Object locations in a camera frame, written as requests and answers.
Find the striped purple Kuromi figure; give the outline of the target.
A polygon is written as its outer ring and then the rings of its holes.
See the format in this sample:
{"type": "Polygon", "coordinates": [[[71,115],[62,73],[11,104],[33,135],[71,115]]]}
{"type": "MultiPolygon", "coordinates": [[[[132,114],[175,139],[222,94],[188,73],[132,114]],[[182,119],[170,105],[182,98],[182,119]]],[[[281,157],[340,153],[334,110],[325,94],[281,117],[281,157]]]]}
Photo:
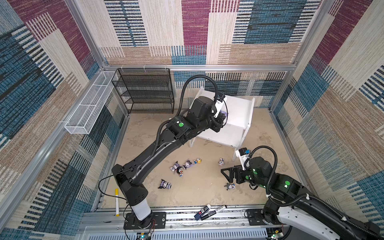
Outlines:
{"type": "Polygon", "coordinates": [[[171,167],[171,171],[174,173],[174,172],[177,172],[179,173],[179,170],[180,170],[181,166],[179,165],[178,162],[175,162],[174,165],[171,167]]]}

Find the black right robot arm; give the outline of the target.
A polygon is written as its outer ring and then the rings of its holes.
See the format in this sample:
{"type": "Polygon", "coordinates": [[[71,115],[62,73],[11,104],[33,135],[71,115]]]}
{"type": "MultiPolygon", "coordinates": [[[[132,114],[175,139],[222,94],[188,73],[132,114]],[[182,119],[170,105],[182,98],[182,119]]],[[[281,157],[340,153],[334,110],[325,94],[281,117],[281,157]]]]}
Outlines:
{"type": "Polygon", "coordinates": [[[276,172],[278,156],[268,146],[235,151],[240,165],[222,169],[229,183],[263,188],[267,202],[261,210],[267,225],[288,225],[319,240],[381,240],[380,227],[361,222],[320,199],[294,178],[276,172]]]}

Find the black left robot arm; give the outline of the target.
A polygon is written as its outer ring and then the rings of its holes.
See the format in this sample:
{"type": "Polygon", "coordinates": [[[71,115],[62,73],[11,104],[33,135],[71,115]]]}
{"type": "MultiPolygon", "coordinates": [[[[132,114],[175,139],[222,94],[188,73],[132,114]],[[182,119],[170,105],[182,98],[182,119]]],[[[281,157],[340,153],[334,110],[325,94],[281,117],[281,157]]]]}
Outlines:
{"type": "Polygon", "coordinates": [[[225,115],[220,113],[220,104],[225,96],[219,93],[212,78],[206,75],[201,78],[212,83],[214,97],[200,96],[193,101],[191,108],[178,109],[173,118],[160,124],[156,139],[148,148],[129,163],[112,168],[113,177],[133,211],[134,220],[142,228],[153,222],[153,212],[147,202],[148,190],[143,185],[149,173],[169,154],[202,132],[210,129],[218,133],[224,127],[225,115]]]}

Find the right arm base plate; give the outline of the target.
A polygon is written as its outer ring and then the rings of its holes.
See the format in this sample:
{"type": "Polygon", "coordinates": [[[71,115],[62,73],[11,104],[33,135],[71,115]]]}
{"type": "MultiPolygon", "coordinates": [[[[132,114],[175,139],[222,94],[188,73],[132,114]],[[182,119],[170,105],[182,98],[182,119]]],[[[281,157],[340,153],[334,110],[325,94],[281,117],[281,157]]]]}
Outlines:
{"type": "Polygon", "coordinates": [[[250,226],[281,225],[275,213],[265,212],[262,209],[248,209],[244,213],[250,226]]]}

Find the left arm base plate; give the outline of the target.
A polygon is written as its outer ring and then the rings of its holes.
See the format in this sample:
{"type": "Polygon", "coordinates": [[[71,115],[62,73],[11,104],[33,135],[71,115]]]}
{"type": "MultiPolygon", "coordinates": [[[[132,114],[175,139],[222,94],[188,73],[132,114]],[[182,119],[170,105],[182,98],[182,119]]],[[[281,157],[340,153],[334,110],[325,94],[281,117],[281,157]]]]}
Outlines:
{"type": "Polygon", "coordinates": [[[124,230],[146,230],[150,228],[164,229],[167,220],[166,212],[151,212],[143,220],[139,220],[134,213],[125,217],[124,230]]]}

